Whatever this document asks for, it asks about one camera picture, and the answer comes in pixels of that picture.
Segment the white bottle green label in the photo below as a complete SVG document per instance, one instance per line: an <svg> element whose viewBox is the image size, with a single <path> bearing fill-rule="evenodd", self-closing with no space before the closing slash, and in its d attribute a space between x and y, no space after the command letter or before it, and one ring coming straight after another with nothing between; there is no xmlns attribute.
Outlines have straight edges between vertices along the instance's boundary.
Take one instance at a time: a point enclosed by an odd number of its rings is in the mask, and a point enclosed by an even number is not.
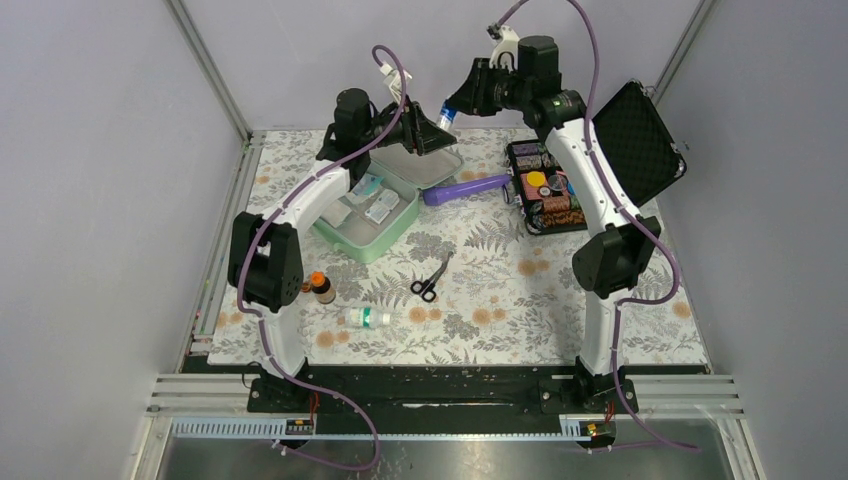
<svg viewBox="0 0 848 480"><path fill-rule="evenodd" d="M346 326L375 329L387 326L392 321L392 313L374 307L349 307L345 310Z"/></svg>

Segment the brown bottle orange cap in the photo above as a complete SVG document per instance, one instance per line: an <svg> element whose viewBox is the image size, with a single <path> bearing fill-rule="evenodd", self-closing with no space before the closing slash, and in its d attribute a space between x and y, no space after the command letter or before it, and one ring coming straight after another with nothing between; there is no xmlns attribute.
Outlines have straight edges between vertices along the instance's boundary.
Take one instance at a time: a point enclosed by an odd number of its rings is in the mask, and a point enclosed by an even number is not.
<svg viewBox="0 0 848 480"><path fill-rule="evenodd" d="M336 299L336 290L325 273L314 271L310 275L311 292L320 304L330 304Z"/></svg>

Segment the blue white wipes packet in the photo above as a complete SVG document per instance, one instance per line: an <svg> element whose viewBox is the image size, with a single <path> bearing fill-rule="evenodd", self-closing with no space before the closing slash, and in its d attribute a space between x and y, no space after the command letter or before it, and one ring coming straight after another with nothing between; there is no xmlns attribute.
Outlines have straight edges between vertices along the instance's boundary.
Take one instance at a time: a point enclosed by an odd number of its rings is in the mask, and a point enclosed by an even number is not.
<svg viewBox="0 0 848 480"><path fill-rule="evenodd" d="M381 187L383 176L366 173L356 183L353 189L345 197L353 205L359 205L373 197Z"/></svg>

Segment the black scissors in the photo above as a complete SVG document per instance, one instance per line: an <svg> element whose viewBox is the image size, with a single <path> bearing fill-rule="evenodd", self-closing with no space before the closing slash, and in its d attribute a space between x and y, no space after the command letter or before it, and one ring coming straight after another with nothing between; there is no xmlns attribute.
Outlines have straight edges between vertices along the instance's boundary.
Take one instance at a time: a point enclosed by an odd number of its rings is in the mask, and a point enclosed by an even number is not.
<svg viewBox="0 0 848 480"><path fill-rule="evenodd" d="M453 256L453 251L448 252L445 258L442 260L439 268L433 274L431 274L426 279L415 280L410 286L411 293L420 297L426 303L432 303L437 297L435 287L440 278L447 270L449 262Z"/></svg>

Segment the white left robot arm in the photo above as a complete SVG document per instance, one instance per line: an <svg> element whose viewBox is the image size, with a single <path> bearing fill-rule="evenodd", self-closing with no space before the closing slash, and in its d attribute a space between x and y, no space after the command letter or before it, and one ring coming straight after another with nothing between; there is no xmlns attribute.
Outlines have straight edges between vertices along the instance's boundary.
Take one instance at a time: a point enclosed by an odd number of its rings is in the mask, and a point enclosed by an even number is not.
<svg viewBox="0 0 848 480"><path fill-rule="evenodd" d="M306 177L262 212L234 218L227 281L237 291L238 309L258 320L259 363L278 377L271 395L285 410L301 409L310 397L308 381L297 375L306 362L299 323L288 312L305 280L306 231L361 180L372 149L400 145L424 156L456 141L408 97L377 111L364 90L346 89L336 98L333 121Z"/></svg>

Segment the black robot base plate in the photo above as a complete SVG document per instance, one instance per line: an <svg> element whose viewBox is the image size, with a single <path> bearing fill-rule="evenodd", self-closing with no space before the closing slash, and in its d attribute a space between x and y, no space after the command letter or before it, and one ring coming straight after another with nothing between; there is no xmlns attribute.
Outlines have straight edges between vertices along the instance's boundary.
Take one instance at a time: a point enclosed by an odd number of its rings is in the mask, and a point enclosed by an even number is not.
<svg viewBox="0 0 848 480"><path fill-rule="evenodd" d="M634 385L573 366L308 366L294 382L261 372L250 413L303 414L322 435L548 434L562 415L602 421L639 409Z"/></svg>

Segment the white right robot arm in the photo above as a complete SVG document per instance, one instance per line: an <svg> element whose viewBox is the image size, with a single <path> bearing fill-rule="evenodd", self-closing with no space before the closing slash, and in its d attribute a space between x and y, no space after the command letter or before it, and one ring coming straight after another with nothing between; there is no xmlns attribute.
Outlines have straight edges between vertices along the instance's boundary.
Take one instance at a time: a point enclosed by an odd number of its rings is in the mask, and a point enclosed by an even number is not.
<svg viewBox="0 0 848 480"><path fill-rule="evenodd" d="M474 61L446 106L480 117L521 112L572 185L590 235L572 258L575 278L586 293L578 362L588 374L575 382L573 396L583 410L601 410L614 393L605 376L616 370L612 358L620 345L616 306L648 266L658 220L642 217L630 201L604 156L583 99L563 88L552 37L500 34L492 54Z"/></svg>

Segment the white gauze packet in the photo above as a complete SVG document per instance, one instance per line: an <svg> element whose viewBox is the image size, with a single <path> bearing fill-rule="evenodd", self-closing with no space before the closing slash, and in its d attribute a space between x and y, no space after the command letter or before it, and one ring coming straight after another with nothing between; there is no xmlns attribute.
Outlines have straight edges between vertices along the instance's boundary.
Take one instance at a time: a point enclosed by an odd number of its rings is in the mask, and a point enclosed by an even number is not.
<svg viewBox="0 0 848 480"><path fill-rule="evenodd" d="M353 213L350 206L340 200L332 202L320 215L331 228L338 229Z"/></svg>

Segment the mint green medicine case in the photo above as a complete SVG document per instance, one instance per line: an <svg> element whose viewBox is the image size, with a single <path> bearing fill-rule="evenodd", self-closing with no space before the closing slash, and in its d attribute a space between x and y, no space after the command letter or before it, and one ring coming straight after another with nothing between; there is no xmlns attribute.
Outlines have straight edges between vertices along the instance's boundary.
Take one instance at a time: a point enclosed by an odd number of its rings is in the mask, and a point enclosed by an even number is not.
<svg viewBox="0 0 848 480"><path fill-rule="evenodd" d="M363 179L313 225L333 250L363 264L383 255L413 224L425 189L464 164L456 146L419 156L393 145L371 151L370 157Z"/></svg>

